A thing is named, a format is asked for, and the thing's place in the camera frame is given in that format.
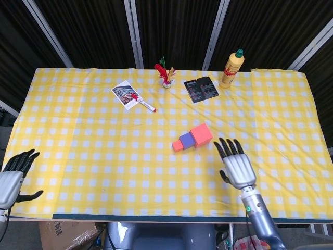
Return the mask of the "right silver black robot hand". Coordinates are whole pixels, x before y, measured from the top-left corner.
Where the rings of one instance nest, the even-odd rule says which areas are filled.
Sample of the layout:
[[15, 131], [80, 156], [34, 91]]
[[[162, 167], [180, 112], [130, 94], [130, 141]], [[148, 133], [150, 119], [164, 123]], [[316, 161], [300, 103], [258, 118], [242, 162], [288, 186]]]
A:
[[219, 141], [213, 143], [225, 167], [225, 171], [220, 170], [223, 181], [238, 190], [248, 186], [255, 187], [257, 178], [254, 169], [239, 141], [224, 140], [221, 137]]

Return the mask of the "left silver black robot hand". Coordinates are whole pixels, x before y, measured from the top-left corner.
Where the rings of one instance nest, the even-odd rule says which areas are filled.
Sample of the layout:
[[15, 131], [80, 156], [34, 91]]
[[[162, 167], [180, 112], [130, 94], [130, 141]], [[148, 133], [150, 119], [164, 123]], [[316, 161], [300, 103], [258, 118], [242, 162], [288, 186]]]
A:
[[31, 149], [13, 156], [1, 172], [1, 210], [9, 210], [15, 203], [32, 201], [43, 194], [39, 190], [32, 195], [21, 195], [21, 187], [34, 160], [40, 155]]

